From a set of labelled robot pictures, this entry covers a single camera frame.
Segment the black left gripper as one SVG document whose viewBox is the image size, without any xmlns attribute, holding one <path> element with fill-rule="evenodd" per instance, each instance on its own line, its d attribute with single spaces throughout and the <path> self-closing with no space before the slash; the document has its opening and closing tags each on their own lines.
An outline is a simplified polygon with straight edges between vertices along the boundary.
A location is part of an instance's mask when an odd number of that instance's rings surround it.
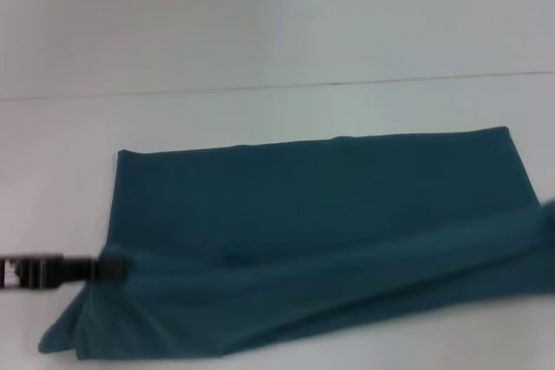
<svg viewBox="0 0 555 370">
<path fill-rule="evenodd" d="M 121 257 L 0 258 L 0 289 L 57 289 L 66 283 L 121 281 L 126 276 L 127 262 Z"/>
</svg>

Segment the blue FREE print t-shirt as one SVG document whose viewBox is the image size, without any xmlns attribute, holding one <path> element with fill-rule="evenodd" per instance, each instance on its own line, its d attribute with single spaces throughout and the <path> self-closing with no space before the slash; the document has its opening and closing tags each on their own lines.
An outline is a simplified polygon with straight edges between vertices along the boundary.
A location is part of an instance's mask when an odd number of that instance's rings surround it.
<svg viewBox="0 0 555 370">
<path fill-rule="evenodd" d="M 555 204 L 509 131 L 121 151 L 103 257 L 39 343 L 206 359 L 467 302 L 555 295 Z"/>
</svg>

